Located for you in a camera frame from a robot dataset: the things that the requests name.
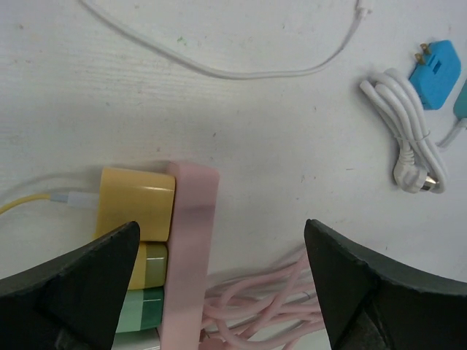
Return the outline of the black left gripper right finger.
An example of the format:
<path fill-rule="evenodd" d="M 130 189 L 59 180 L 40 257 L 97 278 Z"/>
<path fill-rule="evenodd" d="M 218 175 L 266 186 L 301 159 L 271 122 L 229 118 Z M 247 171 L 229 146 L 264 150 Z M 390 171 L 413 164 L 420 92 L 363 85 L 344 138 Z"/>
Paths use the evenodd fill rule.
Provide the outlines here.
<path fill-rule="evenodd" d="M 466 283 L 393 260 L 316 219 L 304 240 L 332 349 L 465 349 Z"/>

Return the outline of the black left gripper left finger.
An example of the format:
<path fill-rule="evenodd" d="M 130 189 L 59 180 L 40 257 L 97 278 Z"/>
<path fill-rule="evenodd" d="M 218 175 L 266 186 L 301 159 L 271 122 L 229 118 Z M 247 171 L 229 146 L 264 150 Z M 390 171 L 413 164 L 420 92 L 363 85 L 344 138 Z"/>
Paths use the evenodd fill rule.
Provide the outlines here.
<path fill-rule="evenodd" d="M 136 261 L 128 222 L 1 280 L 2 349 L 110 349 Z"/>

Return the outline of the blue plug adapter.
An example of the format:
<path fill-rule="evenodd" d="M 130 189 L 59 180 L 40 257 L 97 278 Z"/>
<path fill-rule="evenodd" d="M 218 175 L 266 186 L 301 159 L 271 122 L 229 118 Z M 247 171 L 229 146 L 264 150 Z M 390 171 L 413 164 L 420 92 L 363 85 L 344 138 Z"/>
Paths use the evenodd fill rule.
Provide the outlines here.
<path fill-rule="evenodd" d="M 410 83 L 424 110 L 443 107 L 461 73 L 458 53 L 450 40 L 422 43 L 415 55 L 416 66 Z"/>

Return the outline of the pink power strip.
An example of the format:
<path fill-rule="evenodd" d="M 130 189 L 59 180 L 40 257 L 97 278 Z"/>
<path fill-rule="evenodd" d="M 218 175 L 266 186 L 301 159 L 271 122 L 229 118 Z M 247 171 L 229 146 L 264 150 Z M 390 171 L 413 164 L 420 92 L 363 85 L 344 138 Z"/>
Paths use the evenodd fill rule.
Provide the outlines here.
<path fill-rule="evenodd" d="M 176 190 L 158 334 L 162 349 L 197 349 L 220 175 L 186 162 L 170 163 L 167 172 Z"/>

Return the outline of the teal power strip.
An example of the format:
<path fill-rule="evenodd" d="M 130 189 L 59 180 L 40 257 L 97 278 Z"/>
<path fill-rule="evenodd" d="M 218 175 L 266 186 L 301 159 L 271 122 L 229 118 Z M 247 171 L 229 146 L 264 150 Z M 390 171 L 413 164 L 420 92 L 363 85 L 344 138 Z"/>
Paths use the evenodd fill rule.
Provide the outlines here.
<path fill-rule="evenodd" d="M 464 85 L 455 101 L 453 114 L 458 120 L 467 118 L 467 81 L 464 82 Z"/>

